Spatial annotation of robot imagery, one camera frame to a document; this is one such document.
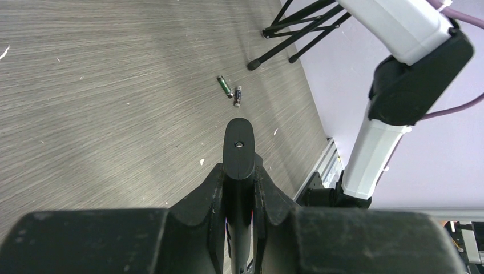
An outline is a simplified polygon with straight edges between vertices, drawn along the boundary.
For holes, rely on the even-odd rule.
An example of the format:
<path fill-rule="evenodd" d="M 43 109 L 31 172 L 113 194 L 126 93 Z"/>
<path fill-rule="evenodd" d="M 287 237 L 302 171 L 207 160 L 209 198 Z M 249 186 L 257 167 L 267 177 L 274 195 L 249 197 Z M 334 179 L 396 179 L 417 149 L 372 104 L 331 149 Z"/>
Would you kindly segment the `black remote control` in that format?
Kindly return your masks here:
<path fill-rule="evenodd" d="M 251 242 L 255 141 L 244 118 L 232 119 L 223 143 L 223 202 L 232 273 L 246 273 Z"/>

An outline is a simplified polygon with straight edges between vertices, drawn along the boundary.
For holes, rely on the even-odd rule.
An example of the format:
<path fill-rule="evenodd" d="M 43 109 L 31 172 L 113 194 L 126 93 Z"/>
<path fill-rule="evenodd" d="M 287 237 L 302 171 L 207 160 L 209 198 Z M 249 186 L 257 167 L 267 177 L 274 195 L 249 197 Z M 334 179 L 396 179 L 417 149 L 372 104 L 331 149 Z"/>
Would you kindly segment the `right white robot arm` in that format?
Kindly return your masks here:
<path fill-rule="evenodd" d="M 419 121 L 465 110 L 483 96 L 447 110 L 430 108 L 463 70 L 474 48 L 461 30 L 483 20 L 453 10 L 450 1 L 340 1 L 390 55 L 375 69 L 353 151 L 334 188 L 302 190 L 312 207 L 368 208 L 404 134 Z"/>

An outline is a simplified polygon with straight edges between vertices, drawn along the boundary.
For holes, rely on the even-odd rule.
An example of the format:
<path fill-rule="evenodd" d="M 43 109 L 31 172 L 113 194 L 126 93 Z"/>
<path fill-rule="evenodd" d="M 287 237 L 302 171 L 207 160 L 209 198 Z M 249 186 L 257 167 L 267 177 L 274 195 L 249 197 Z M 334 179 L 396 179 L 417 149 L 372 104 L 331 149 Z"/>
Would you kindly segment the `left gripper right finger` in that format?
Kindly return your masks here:
<path fill-rule="evenodd" d="M 429 215 L 350 207 L 302 207 L 256 157 L 255 273 L 464 273 Z"/>

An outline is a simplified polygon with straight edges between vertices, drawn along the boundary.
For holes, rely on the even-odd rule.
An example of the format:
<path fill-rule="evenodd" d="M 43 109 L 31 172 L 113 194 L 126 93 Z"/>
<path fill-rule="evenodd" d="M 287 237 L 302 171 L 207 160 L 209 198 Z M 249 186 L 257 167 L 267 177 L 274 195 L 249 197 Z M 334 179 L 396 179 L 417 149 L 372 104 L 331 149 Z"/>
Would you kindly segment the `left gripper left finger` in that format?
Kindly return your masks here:
<path fill-rule="evenodd" d="M 32 212 L 1 245 L 2 273 L 222 273 L 222 164 L 169 208 Z"/>

